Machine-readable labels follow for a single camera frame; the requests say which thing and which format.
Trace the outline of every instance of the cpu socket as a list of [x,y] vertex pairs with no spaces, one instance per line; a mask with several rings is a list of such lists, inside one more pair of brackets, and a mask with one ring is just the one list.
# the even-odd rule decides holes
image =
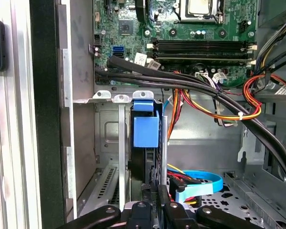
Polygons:
[[224,22],[223,0],[176,0],[175,13],[180,22]]

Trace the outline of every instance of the blue sata port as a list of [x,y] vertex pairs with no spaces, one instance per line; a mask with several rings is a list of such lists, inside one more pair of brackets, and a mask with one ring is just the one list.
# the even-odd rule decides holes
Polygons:
[[113,46],[112,52],[124,52],[124,46]]

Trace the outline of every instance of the cable tie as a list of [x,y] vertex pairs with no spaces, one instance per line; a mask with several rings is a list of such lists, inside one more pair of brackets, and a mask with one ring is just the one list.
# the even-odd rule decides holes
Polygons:
[[242,121],[243,117],[244,117],[244,113],[243,112],[238,112],[238,116],[239,116],[239,121]]
[[219,97],[222,92],[223,92],[223,89],[219,88],[217,94],[214,96],[214,99]]

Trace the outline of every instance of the motherboard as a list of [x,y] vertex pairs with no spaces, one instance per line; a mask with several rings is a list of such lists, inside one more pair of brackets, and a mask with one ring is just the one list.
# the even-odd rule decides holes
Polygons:
[[112,55],[136,62],[143,54],[145,66],[222,72],[223,85],[236,87],[253,67],[257,0],[95,0],[93,11],[92,54],[102,69]]

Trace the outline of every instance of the sata port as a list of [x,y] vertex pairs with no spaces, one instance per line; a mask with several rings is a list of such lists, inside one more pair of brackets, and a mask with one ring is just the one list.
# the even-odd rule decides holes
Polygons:
[[112,52],[124,52],[124,46],[113,46]]
[[114,52],[112,53],[114,56],[119,57],[119,58],[124,58],[124,53],[123,52]]

